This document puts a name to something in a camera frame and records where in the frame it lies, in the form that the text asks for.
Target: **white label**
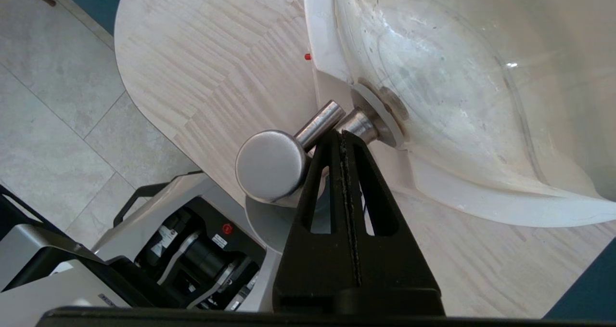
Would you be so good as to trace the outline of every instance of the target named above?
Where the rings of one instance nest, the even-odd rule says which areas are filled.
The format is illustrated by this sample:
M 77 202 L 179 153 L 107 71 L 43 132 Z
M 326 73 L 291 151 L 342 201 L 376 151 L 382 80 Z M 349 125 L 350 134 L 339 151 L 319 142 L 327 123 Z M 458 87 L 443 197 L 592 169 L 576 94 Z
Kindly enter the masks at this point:
M 176 232 L 176 230 L 170 230 L 169 228 L 165 227 L 164 225 L 161 225 L 160 228 L 158 229 L 158 234 L 163 237 L 163 240 L 160 241 L 160 244 L 164 247 L 164 248 L 168 248 L 169 244 L 171 244 L 171 242 L 176 239 L 176 236 L 178 235 L 178 232 Z
M 225 239 L 222 239 L 222 237 L 219 235 L 214 235 L 212 240 L 216 243 L 216 245 L 220 246 L 221 249 L 224 249 L 225 245 L 227 245 L 227 241 L 225 241 Z
M 163 254 L 163 245 L 161 242 L 157 242 L 156 245 L 152 246 L 152 251 L 156 256 L 160 257 Z

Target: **tile floor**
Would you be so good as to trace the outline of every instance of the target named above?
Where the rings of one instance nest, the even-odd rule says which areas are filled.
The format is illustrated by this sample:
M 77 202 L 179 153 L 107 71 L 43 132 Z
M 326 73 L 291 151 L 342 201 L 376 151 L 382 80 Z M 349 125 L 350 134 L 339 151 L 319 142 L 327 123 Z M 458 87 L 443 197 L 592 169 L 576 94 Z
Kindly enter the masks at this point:
M 91 247 L 136 187 L 198 167 L 130 100 L 113 38 L 57 2 L 0 0 L 0 183 Z

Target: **wooden countertop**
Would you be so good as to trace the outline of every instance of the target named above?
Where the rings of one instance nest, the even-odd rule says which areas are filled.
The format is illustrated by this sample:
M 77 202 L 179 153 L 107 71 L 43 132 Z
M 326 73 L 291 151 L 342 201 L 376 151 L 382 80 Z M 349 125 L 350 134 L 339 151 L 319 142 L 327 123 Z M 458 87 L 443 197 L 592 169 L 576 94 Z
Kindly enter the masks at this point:
M 242 205 L 240 146 L 317 110 L 303 0 L 121 0 L 115 32 L 134 103 Z M 449 315 L 542 317 L 616 235 L 616 222 L 526 228 L 396 198 Z

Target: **red button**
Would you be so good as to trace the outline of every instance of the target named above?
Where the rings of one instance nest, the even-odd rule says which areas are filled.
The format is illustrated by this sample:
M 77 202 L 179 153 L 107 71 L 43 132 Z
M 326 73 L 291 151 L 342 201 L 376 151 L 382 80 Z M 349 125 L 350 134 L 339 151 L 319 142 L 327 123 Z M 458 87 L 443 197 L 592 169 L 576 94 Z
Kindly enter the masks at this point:
M 226 235 L 230 235 L 233 232 L 233 226 L 230 223 L 225 223 L 222 226 L 222 232 Z

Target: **black mount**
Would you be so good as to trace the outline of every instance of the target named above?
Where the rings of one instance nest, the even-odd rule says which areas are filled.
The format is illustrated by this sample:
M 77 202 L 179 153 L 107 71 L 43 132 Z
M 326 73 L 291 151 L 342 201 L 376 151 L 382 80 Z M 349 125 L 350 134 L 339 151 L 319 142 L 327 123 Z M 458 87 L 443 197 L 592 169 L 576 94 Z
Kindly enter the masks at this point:
M 310 232 L 330 170 L 332 232 Z M 366 231 L 361 196 L 374 235 Z M 440 289 L 366 144 L 349 132 L 317 145 L 273 286 L 275 312 L 444 316 Z

